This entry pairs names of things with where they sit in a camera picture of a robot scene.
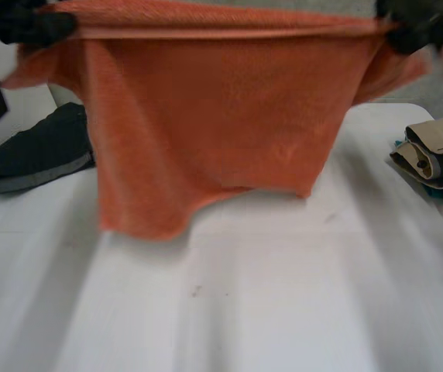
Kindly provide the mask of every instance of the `dark gray fabric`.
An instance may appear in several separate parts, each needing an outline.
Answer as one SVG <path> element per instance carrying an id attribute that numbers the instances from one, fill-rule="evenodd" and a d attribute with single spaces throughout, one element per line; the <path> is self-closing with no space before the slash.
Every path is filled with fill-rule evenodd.
<path id="1" fill-rule="evenodd" d="M 57 108 L 0 146 L 0 194 L 40 186 L 94 166 L 84 106 Z"/>

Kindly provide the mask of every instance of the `orange towel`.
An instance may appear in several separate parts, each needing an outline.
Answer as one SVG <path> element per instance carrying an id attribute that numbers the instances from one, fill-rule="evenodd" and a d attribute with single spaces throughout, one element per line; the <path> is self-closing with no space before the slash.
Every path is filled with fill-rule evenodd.
<path id="1" fill-rule="evenodd" d="M 426 72 L 374 20 L 160 0 L 76 0 L 72 40 L 22 48 L 7 88 L 84 102 L 101 227 L 169 239 L 253 188 L 307 197 L 352 105 Z"/>

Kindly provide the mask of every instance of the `white surface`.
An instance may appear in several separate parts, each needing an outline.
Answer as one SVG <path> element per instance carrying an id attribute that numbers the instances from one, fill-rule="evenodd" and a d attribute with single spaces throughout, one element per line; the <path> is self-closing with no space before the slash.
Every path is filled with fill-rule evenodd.
<path id="1" fill-rule="evenodd" d="M 0 43 L 0 81 L 16 66 L 15 46 Z M 56 109 L 49 88 L 3 90 L 9 112 L 0 120 L 0 145 L 16 133 L 32 128 Z"/>
<path id="2" fill-rule="evenodd" d="M 354 108 L 307 201 L 243 195 L 172 243 L 99 235 L 92 170 L 0 199 L 0 372 L 443 370 L 443 208 L 386 163 L 428 119 Z"/>

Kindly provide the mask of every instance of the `folded clothing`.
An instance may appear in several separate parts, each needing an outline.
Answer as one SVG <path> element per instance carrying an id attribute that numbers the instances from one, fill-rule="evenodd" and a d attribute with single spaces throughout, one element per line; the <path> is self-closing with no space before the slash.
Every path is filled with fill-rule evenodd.
<path id="1" fill-rule="evenodd" d="M 422 184 L 443 190 L 443 119 L 408 126 L 406 139 L 390 154 L 393 162 Z"/>
<path id="2" fill-rule="evenodd" d="M 69 103 L 0 146 L 0 194 L 94 166 L 84 106 Z"/>
<path id="3" fill-rule="evenodd" d="M 372 19 L 160 0 L 76 0 L 79 30 L 23 46 L 7 88 L 63 85 L 83 101 L 101 227 L 147 239 L 253 188 L 307 197 L 352 105 L 419 77 Z"/>

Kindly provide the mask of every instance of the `gray floor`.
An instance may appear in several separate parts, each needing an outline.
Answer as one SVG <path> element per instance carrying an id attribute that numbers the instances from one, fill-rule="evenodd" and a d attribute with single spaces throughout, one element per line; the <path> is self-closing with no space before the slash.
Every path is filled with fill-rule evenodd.
<path id="1" fill-rule="evenodd" d="M 374 0 L 191 0 L 209 4 L 311 10 L 349 16 L 373 16 Z M 427 109 L 435 118 L 443 117 L 443 69 L 435 66 L 434 73 L 418 82 L 395 91 L 380 102 L 407 102 Z"/>

